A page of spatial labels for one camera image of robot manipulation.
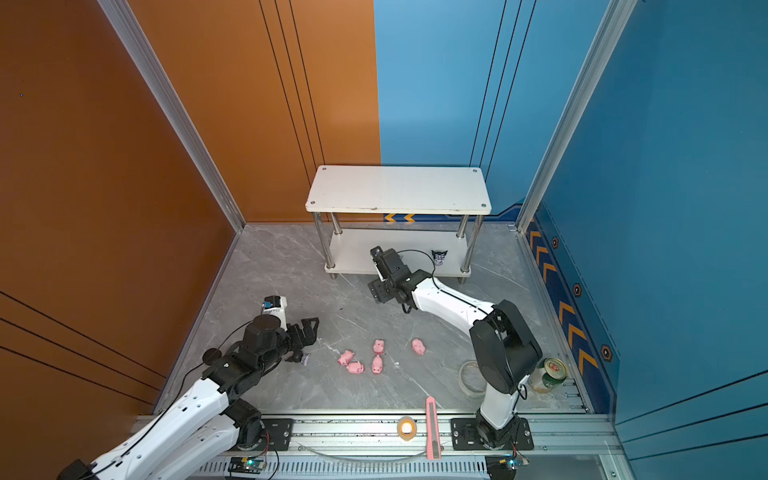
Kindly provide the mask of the black purple figurine toy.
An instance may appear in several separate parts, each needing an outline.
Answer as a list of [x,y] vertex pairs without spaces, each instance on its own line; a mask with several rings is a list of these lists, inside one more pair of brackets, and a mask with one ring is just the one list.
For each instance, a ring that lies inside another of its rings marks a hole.
[[436,266],[442,266],[445,262],[445,259],[447,257],[448,251],[447,250],[435,250],[433,249],[431,251],[432,261]]

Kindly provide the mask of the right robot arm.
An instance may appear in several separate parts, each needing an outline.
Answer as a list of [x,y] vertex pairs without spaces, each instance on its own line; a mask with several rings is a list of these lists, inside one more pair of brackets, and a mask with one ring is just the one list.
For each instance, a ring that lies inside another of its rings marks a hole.
[[486,382],[476,414],[477,436],[491,450],[524,449],[532,444],[518,403],[528,397],[527,382],[543,359],[542,349],[519,308],[508,300],[481,301],[448,287],[433,272],[411,271],[401,253],[376,246],[370,251],[378,278],[368,284],[380,304],[396,300],[404,313],[432,314],[467,334]]

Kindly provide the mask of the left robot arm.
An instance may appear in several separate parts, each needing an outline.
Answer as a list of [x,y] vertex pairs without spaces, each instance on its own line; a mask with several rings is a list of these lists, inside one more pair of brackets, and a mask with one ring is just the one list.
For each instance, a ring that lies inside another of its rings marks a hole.
[[284,361],[300,362],[317,340],[318,318],[283,325],[261,314],[226,351],[203,356],[201,377],[139,432],[87,464],[76,460],[60,479],[185,479],[220,453],[262,438],[261,412],[243,399]]

